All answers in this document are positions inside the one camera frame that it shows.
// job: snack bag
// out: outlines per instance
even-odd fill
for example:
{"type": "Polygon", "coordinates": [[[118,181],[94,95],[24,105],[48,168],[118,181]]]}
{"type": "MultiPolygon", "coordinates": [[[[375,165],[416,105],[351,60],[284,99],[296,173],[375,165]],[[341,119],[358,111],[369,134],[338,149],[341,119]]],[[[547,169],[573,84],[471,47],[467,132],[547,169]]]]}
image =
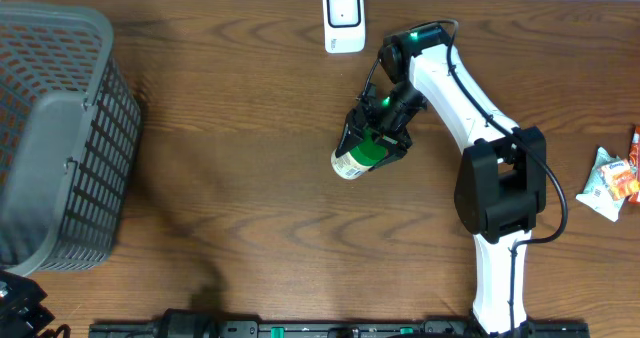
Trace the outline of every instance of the snack bag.
{"type": "MultiPolygon", "coordinates": [[[[636,180],[640,181],[640,169],[638,169],[638,158],[640,156],[640,126],[636,127],[631,140],[631,150],[629,151],[629,163],[631,169],[636,171],[636,180]]],[[[636,193],[629,197],[629,203],[640,204],[640,193],[636,193]]]]}
{"type": "Polygon", "coordinates": [[[602,174],[605,183],[607,183],[607,188],[613,200],[617,201],[640,191],[640,183],[631,173],[631,167],[626,159],[605,164],[598,170],[602,174]]]}
{"type": "Polygon", "coordinates": [[[582,194],[578,194],[576,199],[588,205],[591,209],[607,217],[609,220],[615,222],[618,220],[618,212],[624,204],[624,199],[614,200],[613,196],[609,193],[607,183],[600,171],[601,166],[609,163],[619,162],[620,157],[613,158],[609,156],[607,151],[600,147],[596,154],[596,162],[591,169],[591,175],[587,180],[587,185],[584,187],[582,194]]]}

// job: wooden table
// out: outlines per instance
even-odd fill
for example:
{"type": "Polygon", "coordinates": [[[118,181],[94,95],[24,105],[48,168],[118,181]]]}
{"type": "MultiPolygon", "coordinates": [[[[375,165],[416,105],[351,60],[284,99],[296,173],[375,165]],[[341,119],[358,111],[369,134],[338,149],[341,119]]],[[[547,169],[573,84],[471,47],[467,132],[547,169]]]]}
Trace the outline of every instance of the wooden table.
{"type": "MultiPolygon", "coordinates": [[[[32,1],[102,11],[149,106],[111,259],[33,275],[73,337],[170,307],[266,320],[467,314],[475,253],[453,206],[460,153],[435,112],[414,119],[398,163],[353,182],[329,164],[382,37],[442,17],[460,20],[461,56],[498,107],[544,132],[570,198],[567,232],[527,251],[527,312],[583,318],[593,337],[640,334],[640,207],[614,224],[574,199],[596,148],[626,155],[640,123],[640,3],[367,0],[365,50],[329,55],[320,0],[32,1]]],[[[374,81],[391,87],[381,70],[374,81]]],[[[558,221],[548,186],[535,236],[558,221]]]]}

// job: plastic basket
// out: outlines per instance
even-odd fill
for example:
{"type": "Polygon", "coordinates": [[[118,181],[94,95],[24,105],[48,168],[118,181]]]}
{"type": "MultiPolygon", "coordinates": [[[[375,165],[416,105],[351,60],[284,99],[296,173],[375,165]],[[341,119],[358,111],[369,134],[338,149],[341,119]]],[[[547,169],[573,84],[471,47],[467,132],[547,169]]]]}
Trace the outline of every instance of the plastic basket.
{"type": "Polygon", "coordinates": [[[113,30],[76,7],[0,4],[0,268],[110,255],[142,121],[113,30]]]}

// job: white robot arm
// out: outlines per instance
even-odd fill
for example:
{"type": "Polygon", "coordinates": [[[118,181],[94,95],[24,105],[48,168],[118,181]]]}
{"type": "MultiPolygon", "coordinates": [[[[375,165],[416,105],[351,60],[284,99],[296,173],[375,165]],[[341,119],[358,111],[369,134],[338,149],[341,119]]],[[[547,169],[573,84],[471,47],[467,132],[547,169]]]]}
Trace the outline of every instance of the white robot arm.
{"type": "Polygon", "coordinates": [[[437,22],[384,39],[360,101],[347,115],[332,165],[341,177],[355,179],[401,159],[412,145],[406,125],[430,103],[462,153],[454,201],[475,241],[473,315],[486,335],[502,334],[512,328],[512,320],[514,327],[527,320],[522,302],[525,246],[513,256],[511,249],[531,238],[535,216],[546,203],[545,172],[520,148],[526,145],[544,160],[546,145],[537,128],[522,130],[498,110],[464,68],[452,42],[437,22]],[[369,83],[378,63],[396,84],[381,99],[369,83]],[[513,170],[498,173],[502,163],[513,170]]]}
{"type": "MultiPolygon", "coordinates": [[[[458,148],[462,152],[474,145],[478,139],[491,142],[504,135],[493,126],[487,124],[478,110],[460,91],[449,74],[446,60],[447,46],[439,44],[422,51],[412,57],[409,66],[409,80],[436,110],[440,118],[453,135],[458,148]]],[[[478,103],[494,116],[501,126],[511,130],[518,125],[506,117],[491,103],[487,95],[471,78],[464,68],[457,49],[452,48],[452,61],[456,66],[458,77],[478,103]]],[[[504,333],[510,329],[509,287],[511,269],[511,247],[515,240],[531,238],[531,231],[523,230],[500,238],[498,243],[491,244],[475,234],[473,240],[476,247],[477,290],[473,302],[473,314],[478,323],[488,333],[504,333]]],[[[524,277],[524,256],[526,246],[518,248],[515,274],[514,320],[516,326],[526,321],[527,316],[522,302],[524,277]]]]}

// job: black cable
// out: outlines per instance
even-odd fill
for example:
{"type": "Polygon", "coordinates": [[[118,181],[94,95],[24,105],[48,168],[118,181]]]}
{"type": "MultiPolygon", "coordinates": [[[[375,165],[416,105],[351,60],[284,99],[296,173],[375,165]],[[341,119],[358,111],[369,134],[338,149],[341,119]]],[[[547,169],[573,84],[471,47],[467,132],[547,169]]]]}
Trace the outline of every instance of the black cable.
{"type": "Polygon", "coordinates": [[[71,337],[71,328],[66,324],[61,325],[55,332],[49,329],[39,336],[39,338],[70,338],[70,337],[71,337]]]}
{"type": "Polygon", "coordinates": [[[462,93],[464,93],[464,95],[467,97],[469,102],[471,102],[471,104],[478,110],[480,115],[482,115],[482,117],[487,121],[487,123],[491,124],[497,131],[504,134],[505,137],[508,137],[516,145],[516,147],[522,149],[522,151],[524,151],[529,157],[531,157],[531,159],[533,159],[533,161],[538,166],[540,166],[540,168],[542,168],[545,174],[549,177],[549,180],[551,180],[551,183],[553,184],[553,187],[555,188],[556,193],[558,194],[558,198],[560,200],[562,218],[560,220],[560,225],[558,226],[558,229],[553,234],[545,238],[534,238],[534,239],[527,239],[523,241],[516,241],[513,243],[513,246],[511,247],[511,279],[510,279],[510,286],[509,286],[509,302],[508,303],[509,303],[509,315],[511,320],[510,335],[513,336],[513,333],[515,331],[513,300],[515,295],[516,257],[518,256],[518,253],[517,253],[518,247],[525,244],[549,243],[556,240],[558,237],[560,237],[560,235],[562,235],[562,233],[564,232],[567,226],[567,220],[569,219],[569,208],[567,206],[567,198],[565,197],[564,191],[560,186],[560,182],[558,182],[558,179],[556,178],[551,168],[549,168],[547,163],[542,158],[540,158],[533,150],[531,150],[531,148],[528,145],[526,145],[520,139],[515,137],[507,129],[505,129],[498,123],[496,123],[493,120],[493,115],[487,113],[484,110],[484,108],[482,108],[482,106],[478,103],[478,101],[475,100],[475,98],[473,98],[471,93],[469,93],[467,88],[464,86],[464,84],[458,77],[458,74],[456,73],[456,67],[451,61],[451,51],[453,49],[453,42],[456,38],[456,33],[458,33],[458,22],[453,19],[446,19],[446,20],[436,21],[436,23],[453,24],[453,33],[451,34],[451,40],[449,41],[449,45],[447,46],[447,67],[449,69],[449,73],[453,77],[453,80],[456,82],[456,84],[458,85],[462,93]]]}
{"type": "Polygon", "coordinates": [[[360,94],[360,99],[367,98],[367,93],[369,93],[369,86],[371,84],[371,77],[373,77],[373,72],[376,70],[378,63],[380,63],[380,59],[376,58],[376,61],[373,62],[373,66],[371,67],[371,70],[369,71],[369,75],[367,76],[367,81],[364,82],[364,89],[360,94]]]}

